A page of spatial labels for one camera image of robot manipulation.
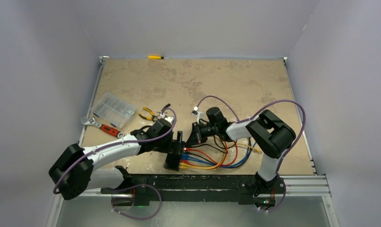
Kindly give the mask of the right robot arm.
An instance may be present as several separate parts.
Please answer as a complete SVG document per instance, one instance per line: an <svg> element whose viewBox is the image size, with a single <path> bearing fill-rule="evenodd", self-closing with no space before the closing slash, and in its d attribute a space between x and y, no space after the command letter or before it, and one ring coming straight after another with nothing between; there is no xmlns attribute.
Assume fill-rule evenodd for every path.
<svg viewBox="0 0 381 227"><path fill-rule="evenodd" d="M194 122L186 147L205 143L208 137L218 136L225 142L243 138L253 138L263 152L263 158L257 179L256 188L268 192L277 178L277 167L283 153L296 139L294 130L270 110L262 111L258 116L242 123L229 122L218 107L206 111L206 123Z"/></svg>

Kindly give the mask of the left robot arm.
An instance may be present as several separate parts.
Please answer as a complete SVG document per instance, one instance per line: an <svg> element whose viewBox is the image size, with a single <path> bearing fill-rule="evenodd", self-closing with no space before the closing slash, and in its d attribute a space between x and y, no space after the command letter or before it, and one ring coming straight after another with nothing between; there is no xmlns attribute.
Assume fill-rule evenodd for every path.
<svg viewBox="0 0 381 227"><path fill-rule="evenodd" d="M150 151L166 154L183 151L182 131L173 139L174 125L160 119L112 142L92 147L69 145L49 169L48 174L55 184L53 193L71 200L93 188L99 169L109 163Z"/></svg>

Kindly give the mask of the black network switch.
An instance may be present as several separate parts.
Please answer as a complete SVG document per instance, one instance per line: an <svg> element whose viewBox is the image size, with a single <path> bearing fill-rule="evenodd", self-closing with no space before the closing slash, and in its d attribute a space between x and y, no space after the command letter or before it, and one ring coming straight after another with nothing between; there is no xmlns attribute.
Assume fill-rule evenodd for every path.
<svg viewBox="0 0 381 227"><path fill-rule="evenodd" d="M178 154L178 155L167 154L165 163L164 163L164 169L179 171L181 159L182 159L182 154Z"/></svg>

